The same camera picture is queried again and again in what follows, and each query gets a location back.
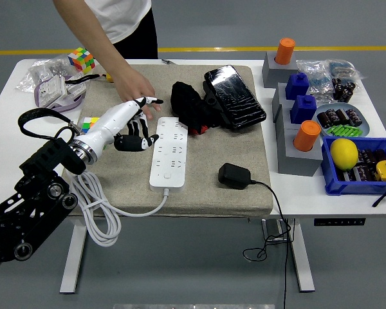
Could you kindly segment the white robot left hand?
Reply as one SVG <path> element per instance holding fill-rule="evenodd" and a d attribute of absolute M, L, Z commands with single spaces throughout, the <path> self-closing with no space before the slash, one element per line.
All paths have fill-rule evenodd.
<path fill-rule="evenodd" d="M 149 135 L 147 117 L 142 111 L 146 104 L 162 104 L 155 97 L 142 97 L 123 102 L 108 109 L 95 124 L 75 137 L 70 147 L 85 164 L 93 164 L 102 155 L 105 146 L 113 144 L 118 151 L 139 152 L 157 141 L 158 135 Z"/>

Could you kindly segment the person's right hand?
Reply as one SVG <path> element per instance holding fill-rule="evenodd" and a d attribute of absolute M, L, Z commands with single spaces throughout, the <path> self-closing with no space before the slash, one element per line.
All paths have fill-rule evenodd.
<path fill-rule="evenodd" d="M 156 96 L 155 90 L 148 79 L 128 64 L 119 68 L 111 76 L 122 102 Z"/>

